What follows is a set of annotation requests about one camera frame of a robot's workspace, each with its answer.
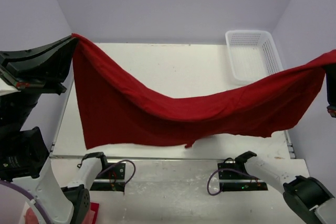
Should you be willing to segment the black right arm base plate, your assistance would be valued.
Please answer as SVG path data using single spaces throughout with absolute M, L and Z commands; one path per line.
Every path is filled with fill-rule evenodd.
M 267 191 L 267 184 L 262 180 L 255 180 L 249 176 L 238 174 L 231 170 L 218 172 L 219 187 L 222 192 L 230 191 Z

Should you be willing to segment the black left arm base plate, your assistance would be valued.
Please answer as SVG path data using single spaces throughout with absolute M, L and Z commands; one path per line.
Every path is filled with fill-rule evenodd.
M 93 182 L 91 191 L 116 191 L 124 192 L 125 189 L 125 163 L 120 163 Z

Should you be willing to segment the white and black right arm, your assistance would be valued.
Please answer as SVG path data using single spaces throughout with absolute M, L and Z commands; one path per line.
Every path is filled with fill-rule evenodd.
M 269 136 L 294 127 L 303 117 L 323 82 L 327 82 L 327 111 L 335 116 L 335 64 L 310 62 L 244 87 L 237 112 L 252 121 L 247 135 Z M 335 223 L 335 196 L 313 177 L 278 170 L 252 151 L 235 158 L 239 178 L 261 179 L 280 194 L 305 223 Z

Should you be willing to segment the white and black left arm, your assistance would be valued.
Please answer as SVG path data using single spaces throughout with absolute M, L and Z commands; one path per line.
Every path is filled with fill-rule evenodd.
M 104 153 L 90 153 L 75 178 L 60 187 L 40 129 L 22 129 L 42 94 L 66 92 L 63 83 L 77 44 L 68 36 L 33 49 L 1 52 L 1 184 L 27 198 L 39 223 L 82 223 L 94 180 L 109 172 Z

